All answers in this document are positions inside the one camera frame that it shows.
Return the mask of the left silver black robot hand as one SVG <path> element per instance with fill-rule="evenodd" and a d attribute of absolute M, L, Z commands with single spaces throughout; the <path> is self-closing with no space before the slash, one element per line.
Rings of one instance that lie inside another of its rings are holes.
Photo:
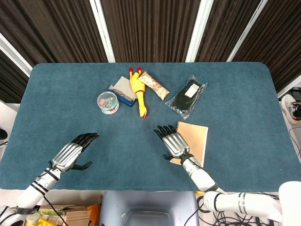
<path fill-rule="evenodd" d="M 61 151 L 52 159 L 51 168 L 58 169 L 61 172 L 72 170 L 85 170 L 92 165 L 89 161 L 85 165 L 77 165 L 78 157 L 84 150 L 99 137 L 97 133 L 86 133 L 75 137 L 71 142 L 67 143 Z"/>

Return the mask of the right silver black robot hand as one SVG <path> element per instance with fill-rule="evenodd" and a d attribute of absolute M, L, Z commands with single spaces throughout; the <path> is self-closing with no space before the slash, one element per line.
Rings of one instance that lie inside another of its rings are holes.
<path fill-rule="evenodd" d="M 184 156 L 187 156 L 190 153 L 190 147 L 188 143 L 172 125 L 158 125 L 157 129 L 154 129 L 153 131 L 169 151 L 169 154 L 162 155 L 165 160 L 170 161 L 173 158 L 182 159 Z"/>

